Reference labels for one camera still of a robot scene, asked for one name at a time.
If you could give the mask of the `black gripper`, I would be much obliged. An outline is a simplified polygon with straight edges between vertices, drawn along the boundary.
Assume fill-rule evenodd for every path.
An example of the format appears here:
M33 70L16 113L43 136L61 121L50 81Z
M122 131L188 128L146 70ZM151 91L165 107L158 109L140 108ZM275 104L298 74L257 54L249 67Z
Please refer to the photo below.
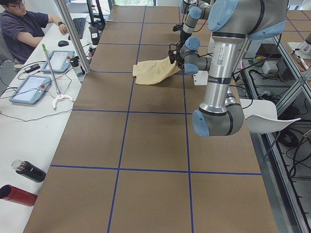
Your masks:
M181 56L182 46L180 44L169 44L168 56L171 64L180 69L184 68L184 58Z
M180 31L180 41L179 46L183 46L186 40L192 35L193 27L187 24L176 24L173 27L173 32Z

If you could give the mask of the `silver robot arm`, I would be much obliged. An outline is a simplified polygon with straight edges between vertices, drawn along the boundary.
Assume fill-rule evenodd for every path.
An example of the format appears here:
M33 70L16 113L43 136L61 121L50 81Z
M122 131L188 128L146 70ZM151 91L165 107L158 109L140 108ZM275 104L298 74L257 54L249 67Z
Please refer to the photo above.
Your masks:
M186 21L174 27L180 41L169 50L169 59L187 74L208 72L204 101L192 114L199 136L235 134L243 125L242 107L229 90L239 45L246 39L260 40L281 34L286 24L286 0L202 0L181 3ZM212 58L198 54L200 41L192 36L199 19L208 22L214 41Z
M198 20L208 20L211 9L211 0L181 1L181 13L186 16L186 21L173 27L173 32L180 31L179 46L183 46L186 40L191 37Z

